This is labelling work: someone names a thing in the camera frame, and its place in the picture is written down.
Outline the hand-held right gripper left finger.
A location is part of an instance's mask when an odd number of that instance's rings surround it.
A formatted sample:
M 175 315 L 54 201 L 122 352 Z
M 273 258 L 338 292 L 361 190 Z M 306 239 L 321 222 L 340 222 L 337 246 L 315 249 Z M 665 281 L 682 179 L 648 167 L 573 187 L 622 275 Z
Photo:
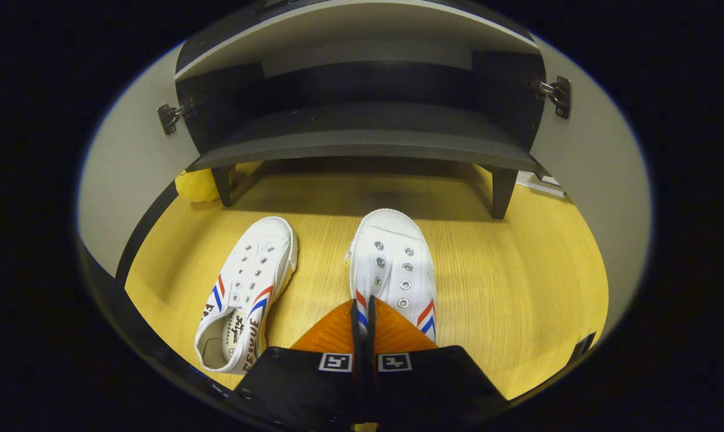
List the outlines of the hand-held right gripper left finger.
M 360 378 L 357 302 L 348 301 L 327 315 L 332 350 L 269 347 L 231 391 L 227 408 L 235 418 L 261 432 L 351 432 L 355 385 Z

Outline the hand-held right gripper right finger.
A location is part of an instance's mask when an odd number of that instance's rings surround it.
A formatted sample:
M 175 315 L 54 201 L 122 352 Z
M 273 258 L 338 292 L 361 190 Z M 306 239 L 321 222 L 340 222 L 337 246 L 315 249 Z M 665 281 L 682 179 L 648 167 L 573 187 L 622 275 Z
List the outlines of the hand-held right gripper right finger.
M 470 432 L 510 407 L 463 347 L 436 347 L 376 297 L 367 306 L 365 415 L 378 432 Z

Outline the white striped canvas shoe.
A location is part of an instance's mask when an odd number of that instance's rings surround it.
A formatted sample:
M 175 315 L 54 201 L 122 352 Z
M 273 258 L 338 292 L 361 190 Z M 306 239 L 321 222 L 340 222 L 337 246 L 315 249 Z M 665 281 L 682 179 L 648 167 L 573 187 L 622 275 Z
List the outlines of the white striped canvas shoe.
M 368 301 L 378 299 L 395 316 L 436 342 L 435 267 L 422 231 L 406 214 L 381 208 L 362 218 L 346 252 L 351 298 L 363 337 L 372 328 Z
M 239 238 L 214 280 L 194 350 L 205 371 L 245 375 L 268 347 L 269 315 L 297 268 L 287 220 L 266 217 Z

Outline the grey shoe cabinet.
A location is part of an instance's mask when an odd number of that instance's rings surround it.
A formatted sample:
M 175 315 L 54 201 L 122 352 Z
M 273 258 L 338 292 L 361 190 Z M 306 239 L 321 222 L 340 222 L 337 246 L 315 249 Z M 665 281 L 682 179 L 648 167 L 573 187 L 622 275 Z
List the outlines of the grey shoe cabinet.
M 497 220 L 558 100 L 532 33 L 469 0 L 254 0 L 182 44 L 170 87 L 159 123 L 226 206 L 245 162 L 424 158 L 488 170 Z

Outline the yellow plush toy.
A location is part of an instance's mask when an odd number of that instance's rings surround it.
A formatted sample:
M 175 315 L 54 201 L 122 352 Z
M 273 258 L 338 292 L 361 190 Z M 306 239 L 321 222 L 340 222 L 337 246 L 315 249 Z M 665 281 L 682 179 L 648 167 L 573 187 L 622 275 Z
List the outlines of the yellow plush toy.
M 192 172 L 183 170 L 173 180 L 173 185 L 179 197 L 187 202 L 208 203 L 220 200 L 212 169 L 192 170 Z

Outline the white blue book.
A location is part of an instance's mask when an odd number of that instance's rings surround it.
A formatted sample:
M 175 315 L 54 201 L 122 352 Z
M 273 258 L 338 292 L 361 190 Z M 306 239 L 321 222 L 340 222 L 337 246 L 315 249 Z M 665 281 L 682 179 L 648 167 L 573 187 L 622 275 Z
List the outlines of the white blue book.
M 551 176 L 540 176 L 521 170 L 517 174 L 516 183 L 533 190 L 552 195 L 558 199 L 565 199 L 566 192 L 562 186 Z

